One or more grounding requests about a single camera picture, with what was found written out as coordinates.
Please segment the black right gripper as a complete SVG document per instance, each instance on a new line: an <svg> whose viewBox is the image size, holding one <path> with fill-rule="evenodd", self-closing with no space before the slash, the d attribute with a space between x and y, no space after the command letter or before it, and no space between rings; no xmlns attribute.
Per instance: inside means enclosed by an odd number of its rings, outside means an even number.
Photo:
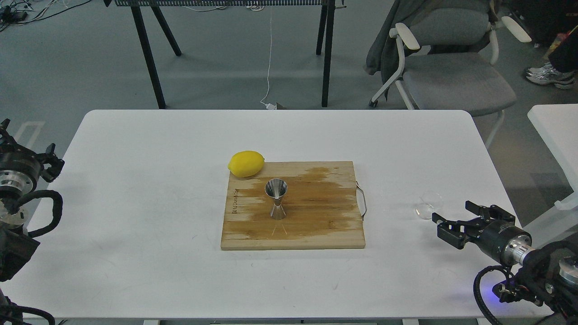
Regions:
<svg viewBox="0 0 578 325"><path fill-rule="evenodd" d="M524 255L533 250L531 235L515 225L516 216L510 212L497 205L479 206L471 201L465 202L465 209L482 218L452 221L432 214L438 238L459 250L473 243L505 267L522 264Z"/></svg>

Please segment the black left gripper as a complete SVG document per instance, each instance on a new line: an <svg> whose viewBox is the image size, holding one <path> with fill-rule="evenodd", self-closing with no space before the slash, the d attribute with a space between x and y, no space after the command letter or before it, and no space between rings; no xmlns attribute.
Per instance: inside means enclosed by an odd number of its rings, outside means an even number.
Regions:
<svg viewBox="0 0 578 325"><path fill-rule="evenodd" d="M39 177L52 183L59 177L65 161L55 154L56 144L36 153L17 143L8 133L10 119L0 124L0 197L19 199L37 188Z"/></svg>

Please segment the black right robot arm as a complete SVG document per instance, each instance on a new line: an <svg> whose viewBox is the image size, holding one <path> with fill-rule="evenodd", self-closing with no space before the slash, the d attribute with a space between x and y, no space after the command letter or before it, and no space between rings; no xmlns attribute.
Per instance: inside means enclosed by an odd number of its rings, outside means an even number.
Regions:
<svg viewBox="0 0 578 325"><path fill-rule="evenodd" d="M504 281L493 286L500 302L521 300L537 306L547 305L566 324L575 325L578 316L577 245L568 241L551 242L540 249L532 246L531 235L515 225L515 216L497 205L479 206L471 201L465 208L475 214L469 221L446 220L432 214L437 236L457 249L472 242L497 265L485 267L474 279L473 294L483 316L492 325L499 320L483 300L481 280L499 271Z"/></svg>

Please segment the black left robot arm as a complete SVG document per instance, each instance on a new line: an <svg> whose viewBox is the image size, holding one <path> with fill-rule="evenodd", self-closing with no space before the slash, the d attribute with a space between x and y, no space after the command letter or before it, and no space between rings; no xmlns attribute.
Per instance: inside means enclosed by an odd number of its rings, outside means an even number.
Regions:
<svg viewBox="0 0 578 325"><path fill-rule="evenodd" d="M38 190L39 179L51 183L59 177L65 161L55 154L55 144L44 153L22 146L8 133L10 120L1 123L0 155L0 279L11 280L39 247L37 237L58 226L63 212L63 198L54 190ZM44 227L28 231L30 220L24 206L39 198L52 199L52 220Z"/></svg>

